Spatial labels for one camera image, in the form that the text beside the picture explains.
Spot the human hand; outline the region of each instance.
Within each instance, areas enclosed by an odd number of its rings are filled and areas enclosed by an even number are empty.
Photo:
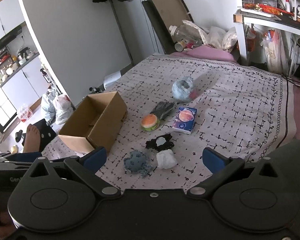
[[[0,239],[10,236],[15,230],[13,220],[7,211],[0,213],[0,222],[4,226],[0,226]]]

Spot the bed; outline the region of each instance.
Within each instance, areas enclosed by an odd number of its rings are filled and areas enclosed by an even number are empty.
[[[163,100],[173,101],[171,87],[182,76],[195,79],[199,96],[189,104],[198,109],[191,135],[172,131],[177,107],[159,129],[145,132],[141,119]],[[234,62],[198,59],[189,55],[150,56],[123,77],[110,91],[119,91],[128,107],[128,117],[107,163],[96,175],[114,186],[127,188],[183,188],[187,190],[211,176],[201,156],[205,147],[221,154],[255,162],[293,140],[294,87],[281,76]],[[146,150],[146,141],[171,133],[178,165],[156,168],[156,151]],[[133,150],[148,155],[154,170],[145,178],[129,174],[124,158]],[[75,153],[56,138],[43,152],[55,159]]]

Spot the black stripe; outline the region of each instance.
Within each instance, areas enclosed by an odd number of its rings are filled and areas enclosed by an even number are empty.
[[[276,149],[282,144],[282,142],[286,139],[287,134],[288,134],[288,98],[289,98],[289,83],[287,82],[287,101],[286,101],[286,133],[284,138],[281,140],[281,142],[277,145]]]

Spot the gray door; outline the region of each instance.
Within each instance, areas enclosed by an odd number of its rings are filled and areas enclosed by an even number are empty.
[[[114,12],[133,65],[154,53],[164,54],[160,41],[143,8],[142,1],[113,0]]]

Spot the peach picture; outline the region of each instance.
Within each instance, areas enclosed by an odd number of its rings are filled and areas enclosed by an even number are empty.
[[[183,111],[180,112],[179,119],[182,122],[189,122],[189,121],[194,120],[194,116],[190,110],[184,109]]]

